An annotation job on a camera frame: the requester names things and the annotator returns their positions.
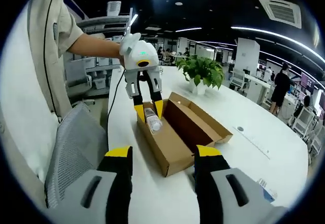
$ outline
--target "black ceiling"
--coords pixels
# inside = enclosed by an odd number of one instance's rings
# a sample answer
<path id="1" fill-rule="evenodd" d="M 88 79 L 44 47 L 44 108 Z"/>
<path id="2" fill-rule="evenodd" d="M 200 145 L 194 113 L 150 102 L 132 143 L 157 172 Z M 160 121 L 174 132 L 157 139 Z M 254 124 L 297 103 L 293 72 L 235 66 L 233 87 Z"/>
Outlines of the black ceiling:
<path id="1" fill-rule="evenodd" d="M 267 34 L 231 29 L 231 26 L 244 26 L 272 31 L 297 40 L 312 48 L 322 57 L 325 57 L 322 37 L 319 38 L 318 45 L 314 45 L 315 27 L 319 27 L 321 36 L 323 25 L 323 19 L 317 15 L 318 10 L 314 8 L 318 0 L 285 0 L 300 6 L 302 14 L 301 29 L 269 19 L 258 0 L 74 1 L 89 17 L 105 16 L 108 1 L 122 1 L 121 13 L 128 13 L 130 7 L 133 7 L 134 13 L 139 14 L 139 18 L 132 25 L 133 33 L 141 32 L 152 36 L 156 35 L 156 33 L 163 33 L 163 35 L 159 36 L 166 38 L 176 38 L 181 36 L 197 41 L 217 41 L 231 44 L 234 44 L 234 39 L 237 39 L 238 37 L 250 39 L 259 37 L 290 47 L 312 59 L 323 70 L 325 69 L 325 63 L 323 61 L 311 52 L 292 42 Z M 175 5 L 175 2 L 182 2 L 183 5 L 177 6 Z M 311 12 L 317 16 L 317 22 Z M 148 26 L 158 26 L 161 30 L 145 30 Z M 164 32 L 164 30 L 175 31 L 191 27 L 202 27 L 202 29 L 181 33 Z M 260 44 L 261 51 L 282 57 L 297 64 L 301 68 L 306 69 L 316 78 L 321 78 L 321 69 L 296 52 L 270 42 L 262 40 L 256 41 Z"/>

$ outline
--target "cardboard box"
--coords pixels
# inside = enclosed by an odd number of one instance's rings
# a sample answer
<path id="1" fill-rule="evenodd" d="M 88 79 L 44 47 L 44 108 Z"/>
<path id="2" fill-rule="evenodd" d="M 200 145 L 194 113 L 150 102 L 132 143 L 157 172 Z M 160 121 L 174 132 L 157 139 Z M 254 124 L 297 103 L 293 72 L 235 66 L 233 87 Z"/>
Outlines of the cardboard box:
<path id="1" fill-rule="evenodd" d="M 150 102 L 143 105 L 153 109 Z M 176 93 L 164 100 L 161 121 L 160 131 L 152 134 L 138 117 L 138 125 L 166 177 L 194 164 L 196 145 L 213 147 L 214 143 L 225 143 L 233 135 L 195 103 Z"/>

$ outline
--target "air conditioning vent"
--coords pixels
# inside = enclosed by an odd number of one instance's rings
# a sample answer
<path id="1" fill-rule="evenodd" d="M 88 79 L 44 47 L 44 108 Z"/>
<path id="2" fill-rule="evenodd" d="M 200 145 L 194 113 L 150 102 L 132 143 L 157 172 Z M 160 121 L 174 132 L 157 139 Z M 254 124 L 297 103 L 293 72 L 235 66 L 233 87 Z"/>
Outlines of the air conditioning vent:
<path id="1" fill-rule="evenodd" d="M 282 0 L 259 0 L 269 18 L 301 28 L 300 7 Z"/>

